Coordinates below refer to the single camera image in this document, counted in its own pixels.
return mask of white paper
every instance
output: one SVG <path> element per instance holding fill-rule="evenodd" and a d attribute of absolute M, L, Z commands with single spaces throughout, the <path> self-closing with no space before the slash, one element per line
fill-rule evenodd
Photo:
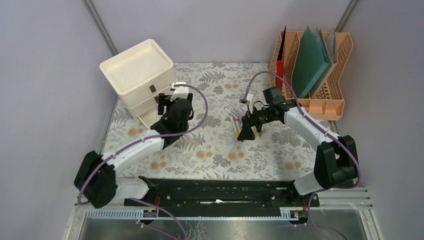
<path fill-rule="evenodd" d="M 330 55 L 331 61 L 335 63 L 337 62 L 337 42 L 336 42 L 336 33 L 334 32 L 334 28 L 331 30 L 327 39 L 325 40 L 325 45 L 327 46 L 328 54 Z"/>

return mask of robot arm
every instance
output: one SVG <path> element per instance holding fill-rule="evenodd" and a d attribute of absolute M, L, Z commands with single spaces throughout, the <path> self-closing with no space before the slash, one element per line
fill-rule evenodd
<path fill-rule="evenodd" d="M 83 192 L 95 208 L 101 208 L 112 200 L 143 198 L 149 190 L 143 180 L 118 176 L 140 159 L 165 149 L 181 137 L 180 133 L 188 130 L 188 120 L 193 119 L 193 94 L 189 93 L 187 87 L 171 86 L 171 89 L 174 89 L 172 95 L 159 94 L 158 114 L 163 116 L 145 135 L 118 151 L 103 155 L 91 151 L 85 155 L 74 180 L 74 185 L 79 190 L 92 171 L 103 161 L 110 159 L 97 171 Z"/>
<path fill-rule="evenodd" d="M 335 143 L 329 135 L 338 139 L 358 159 L 355 141 L 349 135 L 339 136 L 335 132 L 321 125 L 307 111 L 301 107 L 307 120 L 297 108 L 294 99 L 286 100 L 280 89 L 271 87 L 263 91 L 268 107 L 253 111 L 249 110 L 242 117 L 242 130 L 238 136 L 239 141 L 254 140 L 255 134 L 252 127 L 259 133 L 262 125 L 273 121 L 281 121 L 301 135 L 316 151 L 315 166 L 313 172 L 291 182 L 292 197 L 305 196 L 320 189 L 330 189 L 358 176 L 358 170 L 353 160 L 341 147 Z M 322 133 L 316 127 L 326 129 Z"/>

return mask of grey wall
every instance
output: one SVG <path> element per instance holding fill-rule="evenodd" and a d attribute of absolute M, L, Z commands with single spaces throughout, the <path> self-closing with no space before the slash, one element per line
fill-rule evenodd
<path fill-rule="evenodd" d="M 114 96 L 80 0 L 0 3 L 0 239 L 60 239 Z"/>
<path fill-rule="evenodd" d="M 422 0 L 360 1 L 345 28 L 341 131 L 357 144 L 363 181 L 386 240 L 423 239 Z"/>
<path fill-rule="evenodd" d="M 118 51 L 154 39 L 174 62 L 269 63 L 278 30 L 335 28 L 349 0 L 93 0 Z"/>

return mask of table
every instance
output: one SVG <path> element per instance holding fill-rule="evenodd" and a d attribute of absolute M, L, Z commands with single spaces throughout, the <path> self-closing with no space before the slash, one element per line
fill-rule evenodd
<path fill-rule="evenodd" d="M 315 151 L 280 122 L 264 125 L 262 136 L 254 141 L 236 139 L 224 107 L 242 116 L 247 109 L 239 103 L 239 98 L 252 76 L 268 70 L 268 64 L 176 63 L 175 67 L 179 81 L 205 94 L 209 105 L 206 121 L 163 151 L 141 159 L 124 171 L 122 177 L 291 181 L 313 170 Z M 269 75 L 261 74 L 249 93 L 254 94 L 254 101 L 265 103 L 262 91 L 269 87 Z M 190 128 L 196 126 L 205 113 L 205 103 L 196 92 L 193 110 L 195 116 L 189 121 Z M 330 126 L 328 121 L 320 122 Z M 141 137 L 146 130 L 118 100 L 103 151 L 118 149 Z"/>

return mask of drawer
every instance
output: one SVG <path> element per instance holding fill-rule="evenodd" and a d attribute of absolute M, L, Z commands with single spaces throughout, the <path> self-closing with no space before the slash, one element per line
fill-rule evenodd
<path fill-rule="evenodd" d="M 161 94 L 166 94 L 166 95 L 171 95 L 173 93 L 173 91 L 171 91 L 170 89 L 171 87 L 168 86 L 167 88 L 165 88 L 164 90 L 158 92 L 156 95 L 150 97 L 149 99 L 147 99 L 146 101 L 143 101 L 142 103 L 137 104 L 134 107 L 127 107 L 129 113 L 131 114 L 132 118 L 137 119 L 139 116 L 147 113 L 148 111 L 150 111 L 153 108 L 157 108 L 158 107 L 158 100 L 159 100 L 159 93 Z"/>
<path fill-rule="evenodd" d="M 149 111 L 143 113 L 143 115 L 138 116 L 137 118 L 146 126 L 146 128 L 150 129 L 150 127 L 157 121 L 159 121 L 161 117 L 162 115 L 158 115 L 158 109 L 154 107 Z"/>
<path fill-rule="evenodd" d="M 155 79 L 152 79 L 147 84 L 140 86 L 132 92 L 126 94 L 126 96 L 119 96 L 127 108 L 133 108 L 139 103 L 147 101 L 150 98 L 157 96 L 161 90 L 168 88 L 171 84 L 177 81 L 177 73 L 175 68 L 172 68 L 166 74 L 161 75 Z"/>

